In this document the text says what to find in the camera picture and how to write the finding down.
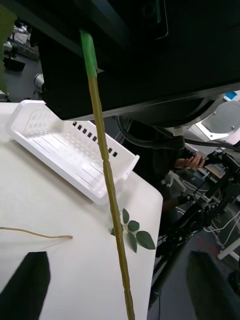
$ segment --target hand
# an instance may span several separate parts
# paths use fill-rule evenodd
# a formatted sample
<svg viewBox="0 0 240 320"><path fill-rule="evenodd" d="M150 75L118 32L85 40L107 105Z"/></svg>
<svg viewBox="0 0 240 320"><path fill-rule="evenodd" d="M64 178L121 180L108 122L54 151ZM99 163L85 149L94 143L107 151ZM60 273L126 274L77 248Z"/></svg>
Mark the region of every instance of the hand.
<svg viewBox="0 0 240 320"><path fill-rule="evenodd" d="M202 160L200 155L191 156L189 159L177 159L174 164L174 168L183 169L183 168L190 168L193 170L197 170L204 166L205 160Z"/></svg>

